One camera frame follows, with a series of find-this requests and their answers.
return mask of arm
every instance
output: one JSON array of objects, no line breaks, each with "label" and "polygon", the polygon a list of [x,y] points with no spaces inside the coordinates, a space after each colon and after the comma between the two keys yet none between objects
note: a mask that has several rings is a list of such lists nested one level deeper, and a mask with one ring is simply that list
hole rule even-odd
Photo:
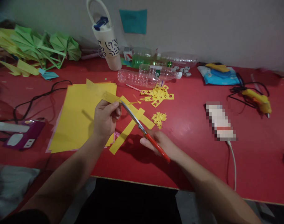
[{"label": "arm", "polygon": [[[261,223],[252,209],[234,190],[174,145],[164,133],[152,130],[149,130],[149,133],[154,136],[170,159],[181,167],[196,193],[203,198],[219,222]],[[157,153],[146,138],[142,138],[140,142]]]},{"label": "arm", "polygon": [[77,191],[90,177],[120,115],[118,102],[100,101],[95,108],[93,135],[49,177],[22,210],[39,209],[51,223],[59,223]]}]

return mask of white wall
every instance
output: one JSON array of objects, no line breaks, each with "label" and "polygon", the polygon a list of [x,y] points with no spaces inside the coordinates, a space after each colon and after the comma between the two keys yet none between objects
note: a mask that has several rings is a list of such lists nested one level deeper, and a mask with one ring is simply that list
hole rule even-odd
[{"label": "white wall", "polygon": [[[197,54],[203,61],[284,70],[284,0],[103,0],[120,46]],[[125,34],[119,9],[148,10],[146,35]],[[5,17],[96,46],[85,0],[7,0]]]}]

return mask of green bottle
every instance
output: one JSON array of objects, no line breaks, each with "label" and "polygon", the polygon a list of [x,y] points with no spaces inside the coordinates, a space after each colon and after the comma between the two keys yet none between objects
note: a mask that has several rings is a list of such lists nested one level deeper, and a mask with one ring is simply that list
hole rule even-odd
[{"label": "green bottle", "polygon": [[165,58],[161,58],[160,53],[155,54],[154,56],[151,56],[151,57],[139,56],[139,55],[134,54],[132,58],[133,68],[139,69],[139,66],[141,64],[172,67],[172,62],[168,61]]}]

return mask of green origami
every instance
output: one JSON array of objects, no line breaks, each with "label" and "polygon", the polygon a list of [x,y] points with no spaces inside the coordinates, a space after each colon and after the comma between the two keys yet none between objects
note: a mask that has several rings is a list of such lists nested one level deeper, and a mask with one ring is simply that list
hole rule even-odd
[{"label": "green origami", "polygon": [[[15,34],[11,35],[11,40],[25,54],[38,61],[44,70],[56,67],[61,68],[64,59],[69,55],[69,60],[78,61],[81,58],[79,44],[69,35],[57,32],[44,35],[16,25]],[[46,59],[53,65],[46,68]]]},{"label": "green origami", "polygon": [[81,58],[81,50],[79,48],[79,44],[72,37],[70,37],[67,51],[69,60],[79,61],[79,59]]}]

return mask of hand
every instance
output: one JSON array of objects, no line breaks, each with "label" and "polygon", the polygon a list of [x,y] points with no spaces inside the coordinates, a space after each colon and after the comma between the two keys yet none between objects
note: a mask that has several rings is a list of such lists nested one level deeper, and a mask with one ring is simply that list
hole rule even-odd
[{"label": "hand", "polygon": [[[161,131],[153,131],[153,130],[147,130],[147,133],[149,133],[153,139],[160,145],[160,147],[167,153],[169,158],[171,160],[175,160],[176,156],[178,155],[178,152],[180,152],[180,148],[178,148],[163,132]],[[145,147],[151,149],[154,151],[157,155],[161,154],[157,151],[157,149],[151,144],[151,142],[143,137],[140,139],[140,143],[144,145]]]},{"label": "hand", "polygon": [[94,112],[93,135],[101,138],[110,137],[116,128],[116,120],[121,116],[121,104],[119,102],[109,103],[101,100]]}]

